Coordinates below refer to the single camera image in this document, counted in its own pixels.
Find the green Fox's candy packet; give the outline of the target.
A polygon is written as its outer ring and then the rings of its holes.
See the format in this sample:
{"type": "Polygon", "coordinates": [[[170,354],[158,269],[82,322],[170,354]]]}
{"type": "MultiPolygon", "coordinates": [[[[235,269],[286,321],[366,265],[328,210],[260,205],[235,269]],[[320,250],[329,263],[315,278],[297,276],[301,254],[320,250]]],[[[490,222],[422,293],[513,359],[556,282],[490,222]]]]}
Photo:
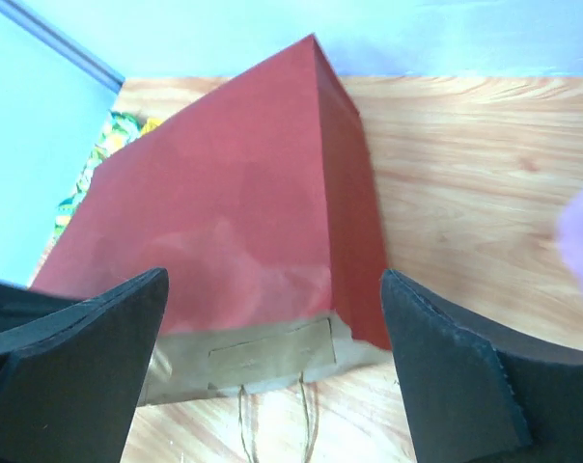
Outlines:
{"type": "Polygon", "coordinates": [[[127,112],[110,111],[94,145],[92,157],[104,160],[162,123],[159,118],[139,119],[127,112]]]}

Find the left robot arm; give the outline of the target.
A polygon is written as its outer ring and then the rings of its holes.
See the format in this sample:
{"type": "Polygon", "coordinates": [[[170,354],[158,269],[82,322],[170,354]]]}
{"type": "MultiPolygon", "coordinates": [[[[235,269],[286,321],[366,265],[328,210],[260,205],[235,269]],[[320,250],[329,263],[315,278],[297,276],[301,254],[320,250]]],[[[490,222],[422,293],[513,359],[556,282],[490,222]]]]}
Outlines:
{"type": "Polygon", "coordinates": [[[0,333],[79,303],[0,282],[0,333]]]}

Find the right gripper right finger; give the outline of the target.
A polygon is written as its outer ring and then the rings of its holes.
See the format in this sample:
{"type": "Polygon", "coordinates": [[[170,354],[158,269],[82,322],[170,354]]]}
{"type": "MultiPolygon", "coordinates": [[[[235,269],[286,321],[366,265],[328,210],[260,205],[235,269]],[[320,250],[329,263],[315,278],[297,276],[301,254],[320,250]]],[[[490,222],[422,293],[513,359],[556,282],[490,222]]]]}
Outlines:
{"type": "Polygon", "coordinates": [[[583,351],[454,304],[399,271],[381,304],[420,462],[583,462],[583,351]]]}

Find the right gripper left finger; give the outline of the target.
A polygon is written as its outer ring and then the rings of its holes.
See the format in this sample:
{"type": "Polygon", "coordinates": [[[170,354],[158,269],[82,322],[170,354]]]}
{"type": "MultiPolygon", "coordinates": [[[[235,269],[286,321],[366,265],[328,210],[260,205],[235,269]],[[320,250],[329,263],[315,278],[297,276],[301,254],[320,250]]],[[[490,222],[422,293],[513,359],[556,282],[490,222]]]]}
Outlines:
{"type": "Polygon", "coordinates": [[[0,333],[0,462],[118,462],[168,297],[148,270],[0,333]]]}

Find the red brown paper bag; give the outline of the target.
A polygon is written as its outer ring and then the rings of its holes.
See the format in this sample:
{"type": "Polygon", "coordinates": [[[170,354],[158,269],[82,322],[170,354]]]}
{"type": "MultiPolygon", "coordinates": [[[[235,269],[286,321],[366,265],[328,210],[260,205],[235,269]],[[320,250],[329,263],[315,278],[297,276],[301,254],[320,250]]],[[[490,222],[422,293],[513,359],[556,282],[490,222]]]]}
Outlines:
{"type": "Polygon", "coordinates": [[[158,405],[387,361],[386,264],[359,112],[308,36],[96,167],[33,288],[84,299],[165,268],[158,405]]]}

